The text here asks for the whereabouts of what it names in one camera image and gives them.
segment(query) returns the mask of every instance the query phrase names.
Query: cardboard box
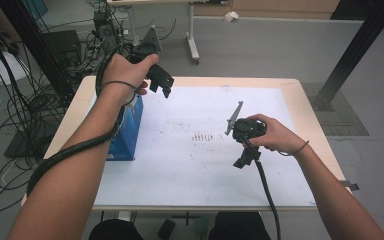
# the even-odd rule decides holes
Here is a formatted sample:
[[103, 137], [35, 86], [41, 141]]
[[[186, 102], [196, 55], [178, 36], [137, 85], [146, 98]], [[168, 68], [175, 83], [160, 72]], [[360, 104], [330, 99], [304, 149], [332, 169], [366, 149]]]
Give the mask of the cardboard box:
[[117, 135], [111, 140], [107, 161], [133, 161], [135, 159], [142, 112], [143, 101], [142, 97], [138, 96], [133, 108], [126, 108], [124, 115], [119, 114], [117, 120], [123, 121]]

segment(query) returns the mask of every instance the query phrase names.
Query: wrist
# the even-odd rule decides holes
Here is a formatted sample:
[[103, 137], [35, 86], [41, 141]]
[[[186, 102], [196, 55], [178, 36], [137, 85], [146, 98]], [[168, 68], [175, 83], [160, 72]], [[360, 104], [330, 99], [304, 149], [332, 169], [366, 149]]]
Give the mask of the wrist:
[[107, 84], [101, 89], [98, 99], [105, 98], [106, 102], [116, 102], [121, 105], [130, 101], [135, 94], [135, 90], [125, 84]]

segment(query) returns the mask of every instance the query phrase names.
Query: small metal part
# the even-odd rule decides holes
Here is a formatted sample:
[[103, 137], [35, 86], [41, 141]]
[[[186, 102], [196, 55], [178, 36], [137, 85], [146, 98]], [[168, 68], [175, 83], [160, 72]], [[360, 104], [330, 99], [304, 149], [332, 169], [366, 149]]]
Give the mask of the small metal part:
[[227, 119], [227, 130], [224, 132], [226, 135], [229, 135], [230, 131], [235, 126], [236, 119], [238, 119], [239, 112], [241, 111], [243, 101], [239, 101], [239, 106], [236, 108], [235, 112], [233, 112], [233, 115], [230, 117], [230, 119]]

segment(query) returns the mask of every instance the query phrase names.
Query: white table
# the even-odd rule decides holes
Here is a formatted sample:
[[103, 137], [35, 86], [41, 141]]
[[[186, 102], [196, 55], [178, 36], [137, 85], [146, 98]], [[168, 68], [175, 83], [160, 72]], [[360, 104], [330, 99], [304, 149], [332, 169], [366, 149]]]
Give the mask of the white table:
[[[144, 96], [135, 160], [107, 162], [96, 210], [267, 210], [255, 164], [232, 166], [242, 146], [226, 136], [226, 120], [239, 100], [239, 117], [265, 113], [302, 138], [339, 179], [342, 171], [316, 116], [293, 79], [174, 77], [168, 99]], [[58, 151], [94, 102], [94, 77], [83, 80], [46, 157]], [[291, 157], [260, 149], [275, 205], [280, 210], [316, 209]]]
[[198, 49], [195, 44], [195, 39], [193, 37], [193, 12], [194, 12], [194, 3], [193, 0], [107, 0], [108, 5], [110, 6], [123, 6], [127, 10], [129, 16], [130, 28], [133, 34], [133, 45], [139, 44], [139, 37], [136, 34], [136, 26], [134, 22], [134, 11], [133, 5], [136, 4], [163, 4], [163, 3], [188, 3], [189, 4], [189, 28], [186, 33], [186, 39], [189, 44], [189, 49], [191, 51], [192, 60], [197, 64], [199, 63], [199, 54]]

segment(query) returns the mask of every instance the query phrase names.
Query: black bracelet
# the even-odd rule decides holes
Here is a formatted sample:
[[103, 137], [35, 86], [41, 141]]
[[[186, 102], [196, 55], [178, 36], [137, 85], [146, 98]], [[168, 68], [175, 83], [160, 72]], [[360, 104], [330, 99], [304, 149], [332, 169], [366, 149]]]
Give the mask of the black bracelet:
[[293, 153], [291, 153], [291, 154], [287, 154], [287, 153], [283, 153], [283, 152], [279, 152], [279, 151], [278, 151], [278, 152], [279, 152], [280, 155], [282, 155], [282, 156], [293, 156], [293, 155], [299, 153], [302, 149], [304, 149], [305, 146], [307, 146], [309, 143], [310, 143], [310, 140], [308, 140], [307, 142], [305, 142], [304, 145], [302, 145], [302, 147], [300, 147], [298, 150], [296, 150], [295, 152], [293, 152]]
[[117, 80], [117, 81], [108, 81], [108, 82], [106, 82], [106, 83], [104, 83], [104, 84], [101, 85], [101, 89], [104, 88], [104, 86], [106, 86], [106, 85], [108, 85], [108, 84], [112, 84], [112, 83], [121, 83], [121, 84], [127, 85], [127, 86], [129, 86], [129, 87], [135, 89], [135, 92], [136, 92], [137, 90], [139, 90], [139, 88], [133, 86], [132, 84], [130, 84], [130, 83], [128, 83], [128, 82], [124, 82], [124, 81], [119, 81], [119, 80]]

